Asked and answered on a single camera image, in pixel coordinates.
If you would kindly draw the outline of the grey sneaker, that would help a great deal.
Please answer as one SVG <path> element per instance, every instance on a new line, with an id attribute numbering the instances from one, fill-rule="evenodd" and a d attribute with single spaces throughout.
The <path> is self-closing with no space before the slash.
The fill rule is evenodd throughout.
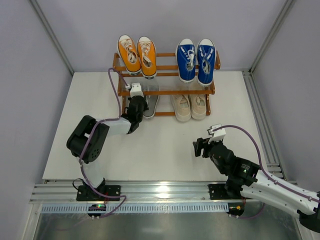
<path id="1" fill-rule="evenodd" d="M 158 95 L 147 95 L 145 97 L 147 103 L 147 110 L 143 112 L 143 117 L 146 119 L 151 119 L 155 116 L 156 107 L 159 101 Z"/>

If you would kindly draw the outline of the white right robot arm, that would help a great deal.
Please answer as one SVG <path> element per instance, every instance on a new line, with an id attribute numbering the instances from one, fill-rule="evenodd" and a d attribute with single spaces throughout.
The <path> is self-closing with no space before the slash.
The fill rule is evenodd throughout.
<path id="1" fill-rule="evenodd" d="M 320 231 L 320 194 L 293 185 L 258 164 L 235 156 L 222 141 L 198 138 L 193 143 L 196 157 L 209 158 L 219 173 L 227 177 L 224 185 L 232 198 L 258 200 L 296 218 L 305 228 Z"/>

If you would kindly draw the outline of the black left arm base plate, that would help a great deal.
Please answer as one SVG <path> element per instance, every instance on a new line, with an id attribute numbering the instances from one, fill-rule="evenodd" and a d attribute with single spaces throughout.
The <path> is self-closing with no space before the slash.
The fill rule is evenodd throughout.
<path id="1" fill-rule="evenodd" d="M 96 188 L 98 192 L 103 195 L 108 195 L 117 198 L 106 198 L 95 193 L 88 185 L 80 185 L 77 190 L 76 200 L 78 202 L 89 202 L 89 201 L 119 201 L 121 194 L 120 185 L 104 185 L 101 184 Z"/>

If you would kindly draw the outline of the blue sneaker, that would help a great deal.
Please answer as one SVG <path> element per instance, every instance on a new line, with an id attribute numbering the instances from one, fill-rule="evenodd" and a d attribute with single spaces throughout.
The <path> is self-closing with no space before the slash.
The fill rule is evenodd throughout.
<path id="1" fill-rule="evenodd" d="M 217 50 L 210 39 L 202 39 L 196 48 L 198 62 L 197 82 L 204 87 L 209 86 L 214 79 L 214 69 L 217 60 Z"/>
<path id="2" fill-rule="evenodd" d="M 183 83 L 191 83 L 196 76 L 196 49 L 191 39 L 179 42 L 175 51 L 178 76 Z"/>

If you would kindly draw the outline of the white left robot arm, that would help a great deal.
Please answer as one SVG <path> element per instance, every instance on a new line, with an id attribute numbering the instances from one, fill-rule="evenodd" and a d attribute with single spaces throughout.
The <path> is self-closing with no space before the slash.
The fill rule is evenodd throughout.
<path id="1" fill-rule="evenodd" d="M 131 134 L 139 127 L 147 107 L 143 96 L 133 96 L 129 99 L 126 112 L 119 118 L 98 121 L 85 115 L 78 123 L 66 142 L 67 149 L 78 159 L 83 175 L 82 185 L 77 188 L 77 201 L 120 199 L 120 190 L 106 186 L 105 178 L 98 173 L 98 157 L 107 137 Z"/>

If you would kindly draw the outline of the orange sneaker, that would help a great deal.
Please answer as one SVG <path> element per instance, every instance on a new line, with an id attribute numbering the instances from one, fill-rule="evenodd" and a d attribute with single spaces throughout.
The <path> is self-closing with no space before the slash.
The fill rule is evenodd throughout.
<path id="1" fill-rule="evenodd" d="M 139 75 L 142 71 L 138 52 L 133 39 L 124 34 L 117 41 L 117 53 L 124 63 L 125 69 L 131 76 Z"/>
<path id="2" fill-rule="evenodd" d="M 137 41 L 137 52 L 142 75 L 146 79 L 153 79 L 157 75 L 157 53 L 154 42 L 147 36 L 141 36 Z"/>

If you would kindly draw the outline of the cream platform sneaker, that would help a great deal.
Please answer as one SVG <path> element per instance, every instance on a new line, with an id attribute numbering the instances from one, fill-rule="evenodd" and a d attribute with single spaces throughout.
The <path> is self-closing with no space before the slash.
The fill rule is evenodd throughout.
<path id="1" fill-rule="evenodd" d="M 206 97 L 204 94 L 190 94 L 191 117 L 195 120 L 203 120 L 206 116 Z"/>
<path id="2" fill-rule="evenodd" d="M 187 95 L 171 95 L 170 100 L 174 109 L 175 117 L 180 122 L 191 119 L 191 104 Z"/>

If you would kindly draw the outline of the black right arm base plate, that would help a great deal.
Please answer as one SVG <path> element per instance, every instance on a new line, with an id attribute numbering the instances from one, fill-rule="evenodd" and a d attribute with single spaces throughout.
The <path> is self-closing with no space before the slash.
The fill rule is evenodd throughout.
<path id="1" fill-rule="evenodd" d="M 208 185 L 209 197 L 211 200 L 240 200 L 241 187 L 228 183 L 212 183 Z"/>

